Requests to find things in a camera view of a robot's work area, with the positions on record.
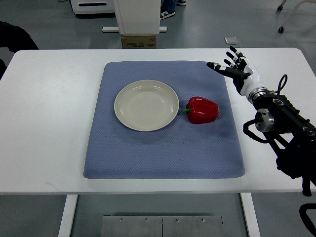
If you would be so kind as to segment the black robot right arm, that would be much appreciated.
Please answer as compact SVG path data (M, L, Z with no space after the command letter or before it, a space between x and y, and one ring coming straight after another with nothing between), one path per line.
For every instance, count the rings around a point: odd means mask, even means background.
M276 154L277 169L302 178L302 193L310 197L316 183L316 128L299 114L286 96L259 88L250 96L257 113L243 125L253 140L269 144Z

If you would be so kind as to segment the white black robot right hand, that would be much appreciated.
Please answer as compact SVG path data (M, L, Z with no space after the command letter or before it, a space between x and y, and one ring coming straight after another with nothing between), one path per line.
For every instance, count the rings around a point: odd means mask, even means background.
M256 97L269 92L261 83L260 74L253 63L240 50L230 46L226 55L230 60L225 59L225 65L208 62L207 66L215 72L231 78L237 92L245 96L251 103Z

